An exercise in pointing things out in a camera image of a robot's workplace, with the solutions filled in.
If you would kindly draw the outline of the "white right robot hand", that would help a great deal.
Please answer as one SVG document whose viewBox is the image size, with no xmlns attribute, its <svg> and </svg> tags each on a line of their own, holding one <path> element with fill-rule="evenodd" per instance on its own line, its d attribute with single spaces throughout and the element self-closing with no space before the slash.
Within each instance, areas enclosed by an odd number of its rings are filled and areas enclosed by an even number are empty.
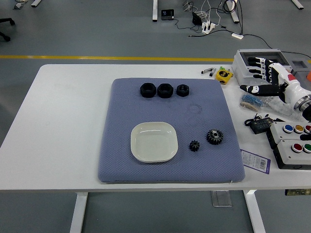
<svg viewBox="0 0 311 233">
<path fill-rule="evenodd" d="M 253 68 L 255 79 L 267 82 L 265 85 L 241 85 L 240 89 L 254 96 L 278 96 L 284 103 L 291 104 L 296 110 L 306 108 L 311 104 L 311 92 L 301 87 L 295 76 L 288 72 L 280 63 L 260 57 L 248 58 Z"/>
</svg>

